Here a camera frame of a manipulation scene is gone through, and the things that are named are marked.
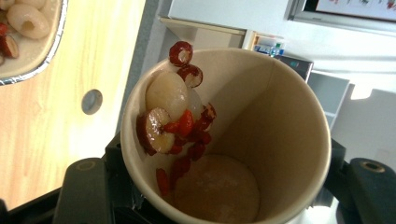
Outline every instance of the white paper cup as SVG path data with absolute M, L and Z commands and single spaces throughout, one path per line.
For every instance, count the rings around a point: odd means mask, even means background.
M 196 88 L 217 118 L 206 153 L 227 155 L 246 164 L 261 194 L 256 223 L 285 223 L 316 197 L 330 163 L 330 134 L 324 112 L 310 88 L 282 62 L 244 49 L 203 49 L 192 64 L 204 72 Z M 175 157 L 149 156 L 135 133 L 145 108 L 145 91 L 167 60 L 135 85 L 121 127 L 122 155 L 128 172 L 147 200 L 178 223 L 210 223 L 186 215 L 160 196 L 155 170 L 168 170 Z

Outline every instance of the wooden surface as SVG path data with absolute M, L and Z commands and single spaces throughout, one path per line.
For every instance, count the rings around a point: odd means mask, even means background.
M 62 185 L 74 161 L 102 157 L 115 135 L 145 1 L 69 0 L 46 70 L 0 86 L 0 198 L 12 209 Z M 103 103 L 81 109 L 97 89 Z

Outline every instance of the monitor screen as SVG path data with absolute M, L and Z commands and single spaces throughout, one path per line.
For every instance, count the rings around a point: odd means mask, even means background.
M 396 35 L 396 1 L 293 0 L 289 19 Z

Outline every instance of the plate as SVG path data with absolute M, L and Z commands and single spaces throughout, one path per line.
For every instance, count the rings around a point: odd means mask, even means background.
M 0 65 L 0 86 L 15 84 L 41 73 L 50 63 L 64 31 L 67 0 L 47 0 L 40 11 L 49 21 L 49 35 L 29 39 L 12 33 L 20 50 L 17 59 L 6 58 Z

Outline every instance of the black machine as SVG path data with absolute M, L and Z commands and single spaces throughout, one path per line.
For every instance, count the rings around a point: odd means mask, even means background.
M 346 149 L 332 140 L 332 161 L 320 198 L 338 201 L 339 223 L 395 223 L 396 174 L 367 159 L 344 161 Z M 155 209 L 134 185 L 123 163 L 120 133 L 103 158 L 70 165 L 59 188 L 7 210 L 0 200 L 0 224 L 174 223 Z

